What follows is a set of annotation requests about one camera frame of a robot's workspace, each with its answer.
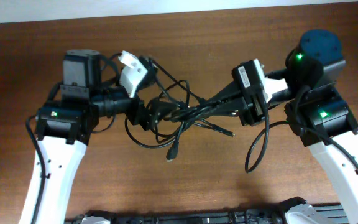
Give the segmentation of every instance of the cable plug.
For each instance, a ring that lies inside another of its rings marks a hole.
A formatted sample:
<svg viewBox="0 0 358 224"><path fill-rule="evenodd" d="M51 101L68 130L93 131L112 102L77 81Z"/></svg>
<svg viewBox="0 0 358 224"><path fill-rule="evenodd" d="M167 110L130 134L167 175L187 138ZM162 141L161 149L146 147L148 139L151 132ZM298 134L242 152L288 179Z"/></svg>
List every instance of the cable plug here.
<svg viewBox="0 0 358 224"><path fill-rule="evenodd" d="M178 146L179 146L179 141L175 140L171 146L171 148L168 150L167 152L167 162L171 162L174 158L177 157L178 155Z"/></svg>

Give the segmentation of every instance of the cable connector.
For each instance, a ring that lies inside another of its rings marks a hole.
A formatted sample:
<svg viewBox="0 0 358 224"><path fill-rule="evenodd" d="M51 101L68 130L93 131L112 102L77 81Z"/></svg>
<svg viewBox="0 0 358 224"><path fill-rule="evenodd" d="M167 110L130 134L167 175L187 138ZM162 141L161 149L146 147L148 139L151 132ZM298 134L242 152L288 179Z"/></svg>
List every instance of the cable connector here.
<svg viewBox="0 0 358 224"><path fill-rule="evenodd" d="M140 60L125 50L122 51L119 61L125 65L121 72L119 84L125 88L130 98L136 94L137 87L147 74L147 69Z"/></svg>
<svg viewBox="0 0 358 224"><path fill-rule="evenodd" d="M175 140L171 146L171 148L168 150L167 152L167 162L171 162L174 158L177 157L178 155L178 146L179 146L179 141Z"/></svg>

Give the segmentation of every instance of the tabletop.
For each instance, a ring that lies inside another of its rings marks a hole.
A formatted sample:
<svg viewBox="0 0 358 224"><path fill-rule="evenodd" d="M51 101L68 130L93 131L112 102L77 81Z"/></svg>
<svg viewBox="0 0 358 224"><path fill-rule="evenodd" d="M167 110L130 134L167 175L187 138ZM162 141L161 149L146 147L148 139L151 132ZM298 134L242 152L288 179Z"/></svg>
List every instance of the tabletop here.
<svg viewBox="0 0 358 224"><path fill-rule="evenodd" d="M232 81L231 69L241 62L258 58L265 72L284 68L285 57L310 29L330 30L341 40L346 67L336 86L358 121L358 2L0 24L0 223L20 218L34 164L24 121L62 79L67 50L151 55L208 98ZM111 76L111 70L103 73L104 79ZM149 100L157 93L153 86L140 94ZM139 147L127 136L124 119L120 114L111 129L91 136L67 217L91 209L142 214L246 209L296 196L309 203L338 202L326 174L289 127L272 129L262 163L246 174L247 150L263 125L212 118L236 136L191 127L181 136L178 157L166 162L168 148ZM270 111L271 122L283 119L282 105ZM102 118L97 128L108 123ZM140 126L130 129L141 141L153 142Z"/></svg>

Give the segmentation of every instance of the robotic arm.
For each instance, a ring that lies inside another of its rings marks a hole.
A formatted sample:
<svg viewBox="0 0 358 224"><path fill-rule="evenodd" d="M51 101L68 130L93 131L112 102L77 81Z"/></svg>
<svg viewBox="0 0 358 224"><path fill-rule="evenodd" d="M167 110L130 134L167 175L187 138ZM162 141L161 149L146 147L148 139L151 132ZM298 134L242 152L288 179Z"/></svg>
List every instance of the robotic arm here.
<svg viewBox="0 0 358 224"><path fill-rule="evenodd" d="M115 57L125 65L121 73L112 62ZM105 63L102 69L100 61ZM287 124L322 165L349 220L357 223L358 124L334 87L345 66L340 41L326 30L308 31L290 52L285 64L286 69L265 75L263 65L257 59L241 63L232 70L234 81L205 100L190 91L186 80L174 79L151 58L137 58L127 52L106 58L94 50L68 51L63 61L63 81L55 85L47 102L34 116L37 119L37 139L32 134L29 121L26 123L36 155L20 224L64 221L76 170L91 133L98 133L93 129L100 117L113 117L110 127L115 116L121 113L126 114L129 137L139 146L160 148L170 145L169 161L176 158L180 135L191 125L234 135L208 122L206 119L210 116L239 117L243 126L264 122L265 129L247 154L246 172L253 171L261 162L269 140L269 129ZM111 66L116 76L102 82L101 71L106 66ZM156 77L158 69L174 84L164 88ZM162 94L145 106L136 93L154 83L161 88ZM169 89L175 86L186 91L185 102L169 95ZM62 93L60 101L54 100L58 90ZM191 96L198 100L198 106L189 106ZM269 110L284 102L288 102L285 105L287 121L270 124ZM139 142L130 133L128 121L155 133L159 144L148 146ZM180 125L172 134L161 134L158 132L161 121ZM249 167L252 150L263 135L261 153L255 164ZM299 220L317 223L313 217L300 217L299 213L288 212L285 218L287 223L299 223Z"/></svg>

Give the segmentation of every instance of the green light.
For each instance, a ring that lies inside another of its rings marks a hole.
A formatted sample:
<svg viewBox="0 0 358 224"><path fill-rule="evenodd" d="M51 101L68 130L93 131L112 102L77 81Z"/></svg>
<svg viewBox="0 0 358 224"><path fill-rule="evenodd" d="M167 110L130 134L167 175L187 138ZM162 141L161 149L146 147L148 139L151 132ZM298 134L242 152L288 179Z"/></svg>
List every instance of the green light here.
<svg viewBox="0 0 358 224"><path fill-rule="evenodd" d="M296 58L297 58L298 60L301 60L302 57L303 57L303 54L301 54L301 53L299 53L299 54L296 55Z"/></svg>
<svg viewBox="0 0 358 224"><path fill-rule="evenodd" d="M328 116L328 114L325 111L323 111L320 113L320 116L321 116L321 118L325 118Z"/></svg>

